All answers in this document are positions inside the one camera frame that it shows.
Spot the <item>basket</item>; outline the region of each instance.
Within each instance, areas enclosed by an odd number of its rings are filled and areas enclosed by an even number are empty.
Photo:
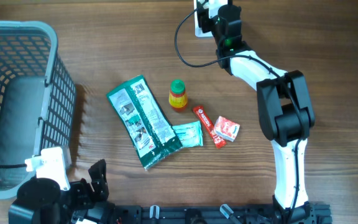
[[[0,21],[0,165],[70,142],[76,90],[57,47],[43,22]],[[34,175],[0,168],[0,199],[16,196]]]

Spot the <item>wooden table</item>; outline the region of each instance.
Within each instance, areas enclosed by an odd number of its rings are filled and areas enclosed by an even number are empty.
[[[331,204],[335,223],[358,223],[358,1],[235,1],[242,6],[244,39],[259,56],[308,82],[316,126],[305,159],[311,202]],[[217,65],[190,68],[173,48],[178,23],[191,1],[0,6],[0,19],[45,21],[57,32],[59,54],[76,83],[70,180],[104,158],[109,200],[119,205],[243,205],[271,203],[275,189],[272,147],[263,136],[255,91]],[[213,60],[216,45],[197,39],[191,19],[178,38],[191,63]],[[170,82],[186,83],[190,106],[203,104],[241,124],[235,142],[218,150],[204,132],[204,147],[183,149],[148,172],[105,94],[144,74],[173,124],[196,121],[168,104]],[[0,223],[14,199],[0,200]]]

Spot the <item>light blue snack wrapper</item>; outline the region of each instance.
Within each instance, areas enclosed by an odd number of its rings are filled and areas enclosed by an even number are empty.
[[[200,121],[172,126],[183,147],[203,146]]]

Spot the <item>plastic packet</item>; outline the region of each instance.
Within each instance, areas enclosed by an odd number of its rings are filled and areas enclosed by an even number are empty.
[[[237,134],[240,130],[240,124],[234,123],[233,121],[226,119],[222,116],[215,122],[215,132],[218,136],[222,138],[234,141],[237,137]]]
[[[124,123],[145,170],[182,148],[143,75],[119,85],[107,98]]]
[[[203,132],[200,121],[172,126],[183,147],[203,146]]]
[[[226,145],[226,141],[221,137],[218,136],[215,133],[214,130],[214,124],[212,123],[211,119],[208,117],[208,115],[205,113],[204,111],[204,107],[203,106],[195,106],[193,108],[193,112],[197,115],[197,117],[200,119],[200,121],[202,122],[204,128],[207,130],[208,134],[211,136],[212,140],[215,143],[215,146],[220,149],[223,146]]]

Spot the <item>yellow label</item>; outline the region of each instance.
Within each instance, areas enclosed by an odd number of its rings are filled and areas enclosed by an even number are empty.
[[[187,94],[185,93],[181,97],[174,97],[172,94],[169,94],[169,103],[174,108],[182,108],[187,104]]]

